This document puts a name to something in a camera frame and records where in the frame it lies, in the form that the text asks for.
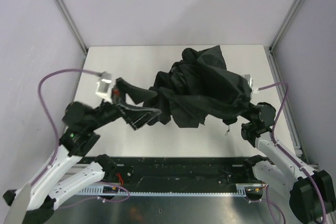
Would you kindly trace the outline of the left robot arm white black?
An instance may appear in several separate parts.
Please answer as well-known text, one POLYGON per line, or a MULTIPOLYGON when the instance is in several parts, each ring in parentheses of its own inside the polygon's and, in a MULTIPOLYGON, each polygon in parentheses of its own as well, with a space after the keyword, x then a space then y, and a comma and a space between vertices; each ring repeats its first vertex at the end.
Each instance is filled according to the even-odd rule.
POLYGON ((101 77, 96 95, 102 99, 96 108, 80 102, 67 106, 62 120, 68 128, 49 163, 25 186, 8 190, 3 195, 10 206, 5 223, 45 223, 70 197, 114 176, 117 165, 103 154, 82 171, 61 180, 97 143, 100 136, 95 133, 96 129, 122 118, 133 130, 138 130, 161 114, 159 109, 138 106, 155 98, 157 92, 135 87, 122 78, 112 81, 109 77, 101 77))

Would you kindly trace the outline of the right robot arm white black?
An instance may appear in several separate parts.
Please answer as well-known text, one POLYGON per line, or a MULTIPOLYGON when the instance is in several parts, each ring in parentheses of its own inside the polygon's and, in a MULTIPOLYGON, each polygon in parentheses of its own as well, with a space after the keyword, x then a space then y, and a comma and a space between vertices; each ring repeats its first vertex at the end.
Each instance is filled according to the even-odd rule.
POLYGON ((331 176, 299 159, 274 138, 276 109, 268 103, 250 104, 242 114, 241 135, 263 153, 245 161, 250 175, 282 195, 301 223, 326 223, 335 211, 335 192, 331 176))

